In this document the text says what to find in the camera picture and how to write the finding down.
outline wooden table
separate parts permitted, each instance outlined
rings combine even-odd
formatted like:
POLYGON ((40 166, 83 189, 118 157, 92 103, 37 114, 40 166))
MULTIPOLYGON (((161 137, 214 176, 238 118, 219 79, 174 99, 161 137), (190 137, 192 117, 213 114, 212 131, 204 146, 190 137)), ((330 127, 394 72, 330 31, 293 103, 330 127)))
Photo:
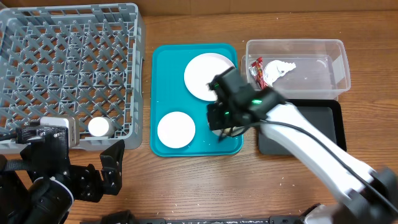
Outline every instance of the wooden table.
MULTIPOLYGON (((398 12, 322 12, 145 17, 144 136, 127 150, 123 188, 100 203, 75 202, 67 223, 130 209, 139 218, 254 218, 297 215, 331 194, 296 158, 263 156, 253 130, 234 156, 161 158, 149 147, 150 76, 164 44, 226 42, 241 58, 251 39, 340 39, 352 87, 339 98, 348 152, 398 173, 398 12)), ((99 152, 72 151, 73 164, 101 168, 99 152)), ((24 172, 23 181, 29 185, 24 172)))

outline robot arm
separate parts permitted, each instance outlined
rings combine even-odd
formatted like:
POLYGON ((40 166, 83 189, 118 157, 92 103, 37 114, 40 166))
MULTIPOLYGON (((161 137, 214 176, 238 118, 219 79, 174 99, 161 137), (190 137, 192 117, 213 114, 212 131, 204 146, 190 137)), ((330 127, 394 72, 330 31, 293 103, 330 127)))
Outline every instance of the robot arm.
POLYGON ((219 140, 256 127, 302 161, 335 197, 338 205, 318 206, 303 214, 302 223, 392 223, 398 216, 398 187, 391 170, 377 173, 313 127, 276 91, 255 91, 239 70, 229 68, 209 84, 218 100, 208 105, 212 131, 219 140))
POLYGON ((69 148, 78 144, 79 127, 71 117, 43 117, 40 124, 16 129, 2 139, 27 144, 22 160, 0 155, 0 223, 63 223, 74 200, 99 202, 104 194, 117 195, 122 187, 124 141, 100 155, 102 177, 93 164, 71 165, 69 148), (16 170, 26 170, 28 189, 16 170))
MULTIPOLYGON (((373 180, 371 173, 374 170, 370 166, 340 149, 312 126, 293 104, 277 105, 267 113, 267 116, 268 121, 293 124, 310 132, 364 180, 369 183, 373 180)), ((306 134, 289 127, 267 123, 261 125, 261 131, 302 161, 326 185, 336 201, 347 202, 350 200, 348 194, 351 190, 360 192, 364 189, 364 185, 357 178, 352 176, 331 154, 306 134)))

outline dish rack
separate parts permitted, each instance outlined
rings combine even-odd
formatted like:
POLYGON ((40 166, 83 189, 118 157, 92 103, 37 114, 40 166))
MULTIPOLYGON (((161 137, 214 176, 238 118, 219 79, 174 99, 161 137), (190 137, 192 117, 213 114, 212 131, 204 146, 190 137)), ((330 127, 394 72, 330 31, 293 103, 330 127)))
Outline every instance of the dish rack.
MULTIPOLYGON (((79 119, 77 148, 141 145, 145 25, 135 4, 9 8, 0 24, 1 134, 68 115, 79 119), (90 136, 97 116, 112 119, 114 136, 90 136)), ((23 148, 2 142, 0 154, 23 148)))

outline teal tray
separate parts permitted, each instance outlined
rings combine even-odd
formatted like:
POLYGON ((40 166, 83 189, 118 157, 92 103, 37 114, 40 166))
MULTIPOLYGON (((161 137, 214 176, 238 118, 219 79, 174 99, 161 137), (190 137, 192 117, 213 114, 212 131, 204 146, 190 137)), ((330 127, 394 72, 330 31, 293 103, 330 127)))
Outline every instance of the teal tray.
POLYGON ((243 146, 243 136, 218 142, 218 136, 207 124, 208 101, 194 97, 184 83, 184 71, 188 63, 204 53, 218 53, 229 58, 238 67, 235 49, 229 44, 163 45, 152 58, 152 87, 150 100, 150 148, 158 156, 219 156, 235 154, 243 146), (195 122, 195 137, 180 149, 162 144, 157 136, 160 119, 173 111, 188 114, 195 122))

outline white tissue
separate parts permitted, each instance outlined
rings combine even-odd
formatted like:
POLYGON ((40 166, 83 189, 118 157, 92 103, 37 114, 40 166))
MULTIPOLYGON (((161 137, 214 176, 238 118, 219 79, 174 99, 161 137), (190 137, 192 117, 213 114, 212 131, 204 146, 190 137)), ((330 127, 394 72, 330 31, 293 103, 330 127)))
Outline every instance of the white tissue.
POLYGON ((279 78, 283 77, 287 72, 296 68, 296 64, 283 62, 280 60, 273 60, 269 62, 265 68, 263 79, 269 85, 272 84, 279 78))

